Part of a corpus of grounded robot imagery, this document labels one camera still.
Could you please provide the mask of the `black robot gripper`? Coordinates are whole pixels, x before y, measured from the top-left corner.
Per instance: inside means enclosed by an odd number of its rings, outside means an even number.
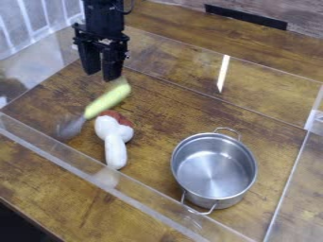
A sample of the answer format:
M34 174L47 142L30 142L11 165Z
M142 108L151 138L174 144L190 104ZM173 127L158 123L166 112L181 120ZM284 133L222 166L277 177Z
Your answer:
M123 33L126 16L130 9L125 0L82 0L85 22L74 23L74 42L79 48L81 62L87 75L102 70L105 80L111 81L122 76L127 57L130 37Z

